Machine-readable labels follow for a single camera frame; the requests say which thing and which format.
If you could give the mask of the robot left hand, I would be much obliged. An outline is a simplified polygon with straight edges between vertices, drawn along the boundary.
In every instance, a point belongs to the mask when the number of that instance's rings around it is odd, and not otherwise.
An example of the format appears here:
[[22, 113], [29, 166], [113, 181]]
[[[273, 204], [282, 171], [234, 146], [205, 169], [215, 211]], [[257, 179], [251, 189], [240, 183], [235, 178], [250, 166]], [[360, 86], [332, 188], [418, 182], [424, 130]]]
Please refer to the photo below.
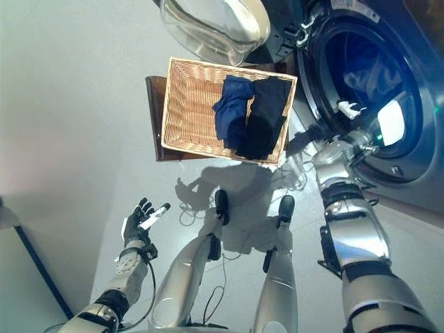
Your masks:
[[124, 247], [127, 248], [134, 241], [140, 241], [144, 246], [149, 245], [149, 230], [170, 208], [170, 203], [164, 203], [155, 209], [152, 202], [146, 197], [142, 198], [133, 212], [123, 220], [121, 237]]

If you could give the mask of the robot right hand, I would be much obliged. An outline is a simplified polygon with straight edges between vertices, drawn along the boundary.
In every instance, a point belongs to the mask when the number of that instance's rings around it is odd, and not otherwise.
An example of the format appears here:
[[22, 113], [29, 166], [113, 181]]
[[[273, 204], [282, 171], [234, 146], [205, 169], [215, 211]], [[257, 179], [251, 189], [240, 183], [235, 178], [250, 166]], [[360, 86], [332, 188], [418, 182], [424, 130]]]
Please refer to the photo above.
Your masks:
[[396, 99], [379, 106], [364, 106], [342, 100], [339, 111], [352, 122], [352, 127], [367, 132], [380, 146], [391, 146], [405, 134], [405, 120], [400, 102]]

